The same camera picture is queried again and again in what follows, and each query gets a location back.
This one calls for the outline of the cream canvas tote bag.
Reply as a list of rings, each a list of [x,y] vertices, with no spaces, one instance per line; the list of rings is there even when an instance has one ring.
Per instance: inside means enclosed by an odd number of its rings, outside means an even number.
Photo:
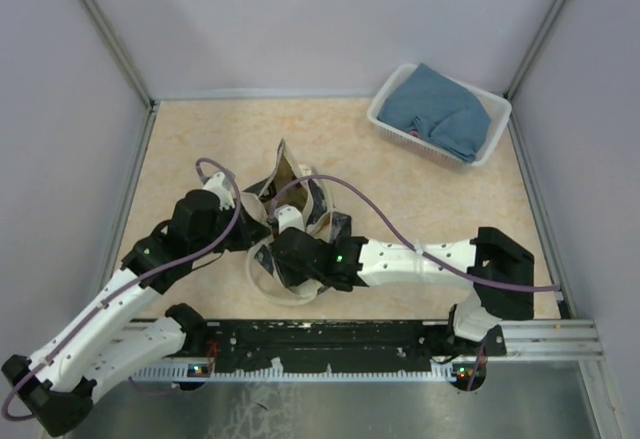
[[[251,217],[266,223],[274,221],[277,233],[291,226],[329,243],[352,233],[352,218],[338,211],[327,182],[313,179],[317,170],[301,165],[282,140],[276,150],[272,172],[245,189],[242,205]],[[276,264],[271,252],[275,236],[270,235],[251,247],[244,269],[249,284],[268,301],[279,306],[302,306],[313,301],[327,288],[317,280],[303,278],[300,285],[286,286],[285,279],[299,276]]]

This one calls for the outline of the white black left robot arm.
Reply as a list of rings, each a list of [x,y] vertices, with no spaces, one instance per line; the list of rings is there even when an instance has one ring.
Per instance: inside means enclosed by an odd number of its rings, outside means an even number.
[[[52,340],[1,367],[19,398],[52,437],[75,429],[113,387],[143,366],[174,354],[194,356],[208,343],[205,319],[191,306],[169,307],[141,334],[114,335],[137,313],[190,275],[208,254],[245,252],[269,237],[259,197],[220,187],[191,190],[170,218],[138,240],[99,294]]]

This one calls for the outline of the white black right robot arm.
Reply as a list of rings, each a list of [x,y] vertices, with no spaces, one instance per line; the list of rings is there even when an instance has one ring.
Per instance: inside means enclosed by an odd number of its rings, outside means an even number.
[[[534,317],[534,256],[493,227],[479,228],[471,239],[424,246],[366,237],[326,242],[288,228],[270,251],[288,289],[315,281],[342,292],[392,284],[465,291],[446,331],[448,346],[461,355],[473,352],[499,322]]]

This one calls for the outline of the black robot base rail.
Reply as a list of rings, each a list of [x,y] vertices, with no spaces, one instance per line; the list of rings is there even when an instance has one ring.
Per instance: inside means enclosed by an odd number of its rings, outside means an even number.
[[[207,382],[449,382],[479,388],[474,368],[507,353],[493,327],[478,342],[457,338],[443,321],[220,320],[201,344],[140,372],[183,390]]]

